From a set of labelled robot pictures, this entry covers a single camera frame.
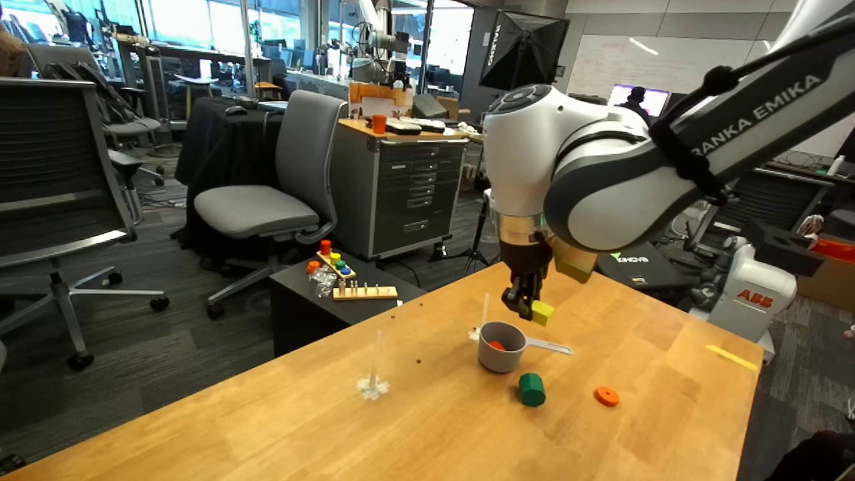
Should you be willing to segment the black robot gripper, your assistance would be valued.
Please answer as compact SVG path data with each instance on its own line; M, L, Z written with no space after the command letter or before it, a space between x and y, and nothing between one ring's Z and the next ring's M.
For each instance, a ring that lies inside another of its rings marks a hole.
M535 299L525 293L537 293L541 288L553 248L547 244L535 244L535 246L503 244L500 257L509 270L509 288L503 291L503 305L516 315L535 321L535 307L532 307Z

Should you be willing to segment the white ABB robot base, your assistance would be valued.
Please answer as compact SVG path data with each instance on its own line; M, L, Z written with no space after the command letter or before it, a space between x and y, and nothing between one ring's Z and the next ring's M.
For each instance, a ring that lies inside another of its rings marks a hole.
M707 321L723 332L758 343L792 296L795 278L783 268L758 261L755 248L744 237L736 237L723 288Z

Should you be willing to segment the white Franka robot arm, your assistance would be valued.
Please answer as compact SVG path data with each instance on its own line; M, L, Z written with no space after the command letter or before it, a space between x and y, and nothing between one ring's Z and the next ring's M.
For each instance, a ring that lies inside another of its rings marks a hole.
M656 121L532 83L484 117L507 309L535 315L549 270L587 274L695 200L855 110L855 0L798 0L772 47L714 66Z

